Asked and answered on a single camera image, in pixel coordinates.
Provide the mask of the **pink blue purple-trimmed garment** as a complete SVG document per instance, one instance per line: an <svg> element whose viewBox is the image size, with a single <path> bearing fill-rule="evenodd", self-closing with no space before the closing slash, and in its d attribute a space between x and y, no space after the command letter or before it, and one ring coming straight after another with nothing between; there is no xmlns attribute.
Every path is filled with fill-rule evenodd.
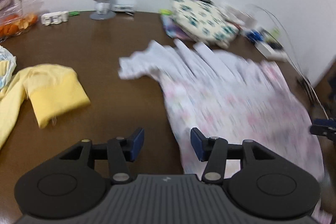
<svg viewBox="0 0 336 224"><path fill-rule="evenodd" d="M194 40L189 37L168 15L161 15L163 29L167 36L172 39L179 39L182 41L193 42Z"/></svg>

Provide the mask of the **pink floral ruffled garment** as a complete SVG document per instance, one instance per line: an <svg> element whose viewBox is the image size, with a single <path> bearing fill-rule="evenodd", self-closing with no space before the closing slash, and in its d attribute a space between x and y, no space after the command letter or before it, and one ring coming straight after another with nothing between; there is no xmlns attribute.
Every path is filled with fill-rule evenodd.
<svg viewBox="0 0 336 224"><path fill-rule="evenodd" d="M131 80L149 76L162 89L171 130L186 174L201 176L190 131L233 144L252 139L321 180L321 147L309 132L306 108L291 93L274 62L259 63L203 43L182 41L163 46L151 41L144 51L119 59L118 75Z"/></svg>

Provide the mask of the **white power strip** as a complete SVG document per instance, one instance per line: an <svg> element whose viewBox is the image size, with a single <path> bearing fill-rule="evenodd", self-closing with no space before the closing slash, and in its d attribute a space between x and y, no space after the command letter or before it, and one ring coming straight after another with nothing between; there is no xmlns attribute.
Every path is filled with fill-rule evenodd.
<svg viewBox="0 0 336 224"><path fill-rule="evenodd" d="M288 60L288 55L284 50L275 50L268 43L258 42L255 47L268 60L284 62Z"/></svg>

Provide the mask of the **blue toy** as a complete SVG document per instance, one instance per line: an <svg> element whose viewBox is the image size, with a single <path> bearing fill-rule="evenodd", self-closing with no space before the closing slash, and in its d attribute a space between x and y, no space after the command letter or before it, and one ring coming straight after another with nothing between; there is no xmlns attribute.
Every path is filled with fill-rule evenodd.
<svg viewBox="0 0 336 224"><path fill-rule="evenodd" d="M256 30L250 30L245 33L246 38L253 43L257 43L263 41L263 36L260 32Z"/></svg>

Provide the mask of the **white small device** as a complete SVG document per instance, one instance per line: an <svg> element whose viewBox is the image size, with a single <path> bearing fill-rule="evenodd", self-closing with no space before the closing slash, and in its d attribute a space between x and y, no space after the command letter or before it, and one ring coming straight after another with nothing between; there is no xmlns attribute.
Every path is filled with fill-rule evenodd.
<svg viewBox="0 0 336 224"><path fill-rule="evenodd" d="M132 0L116 0L112 5L113 12L134 14L136 12L136 3Z"/></svg>

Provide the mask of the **clear box of orange peels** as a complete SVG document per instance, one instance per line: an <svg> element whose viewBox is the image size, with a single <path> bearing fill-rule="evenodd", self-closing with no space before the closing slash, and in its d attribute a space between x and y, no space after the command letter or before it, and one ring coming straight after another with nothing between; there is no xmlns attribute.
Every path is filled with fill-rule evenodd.
<svg viewBox="0 0 336 224"><path fill-rule="evenodd" d="M1 42L27 32L35 25L43 4L42 0L19 0L15 5L1 11Z"/></svg>

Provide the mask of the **dark tissue box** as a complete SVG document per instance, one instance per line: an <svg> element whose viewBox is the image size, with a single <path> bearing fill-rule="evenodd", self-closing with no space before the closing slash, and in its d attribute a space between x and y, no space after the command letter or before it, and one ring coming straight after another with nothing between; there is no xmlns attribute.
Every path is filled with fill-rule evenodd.
<svg viewBox="0 0 336 224"><path fill-rule="evenodd" d="M226 21L232 22L238 25L242 29L252 30L257 25L257 20L250 14L238 10L227 3L221 3L219 6L219 11L222 13L222 16Z"/></svg>

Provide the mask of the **black phone stand clamp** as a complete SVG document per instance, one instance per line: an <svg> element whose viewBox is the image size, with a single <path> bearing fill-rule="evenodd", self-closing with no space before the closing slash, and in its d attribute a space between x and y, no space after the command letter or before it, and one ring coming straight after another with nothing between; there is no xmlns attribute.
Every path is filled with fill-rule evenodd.
<svg viewBox="0 0 336 224"><path fill-rule="evenodd" d="M305 91L311 105L318 104L319 100L310 82L305 77L298 77L297 83Z"/></svg>

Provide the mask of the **cream green-flower garment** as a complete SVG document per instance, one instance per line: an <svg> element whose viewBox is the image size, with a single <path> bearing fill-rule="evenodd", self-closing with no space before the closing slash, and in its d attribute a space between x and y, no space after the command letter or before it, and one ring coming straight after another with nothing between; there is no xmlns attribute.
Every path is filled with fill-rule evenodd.
<svg viewBox="0 0 336 224"><path fill-rule="evenodd" d="M226 21L219 9L199 0L171 0L173 21L196 42L228 48L240 29Z"/></svg>

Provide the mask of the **brown cardboard board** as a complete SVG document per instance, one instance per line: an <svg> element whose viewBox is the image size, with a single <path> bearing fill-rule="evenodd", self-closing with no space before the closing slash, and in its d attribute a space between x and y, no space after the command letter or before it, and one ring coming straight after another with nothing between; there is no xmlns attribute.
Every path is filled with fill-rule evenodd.
<svg viewBox="0 0 336 224"><path fill-rule="evenodd" d="M331 110L335 105L335 60L315 87L315 92L322 106L326 110Z"/></svg>

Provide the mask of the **green tissue pack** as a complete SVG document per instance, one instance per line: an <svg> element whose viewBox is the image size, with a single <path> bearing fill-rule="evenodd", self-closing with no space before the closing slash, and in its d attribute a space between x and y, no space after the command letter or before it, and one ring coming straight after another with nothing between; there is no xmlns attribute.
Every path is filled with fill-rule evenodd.
<svg viewBox="0 0 336 224"><path fill-rule="evenodd" d="M168 9L160 9L160 10L159 10L159 13L160 13L161 15L171 16L173 12L172 12L171 10L168 10Z"/></svg>

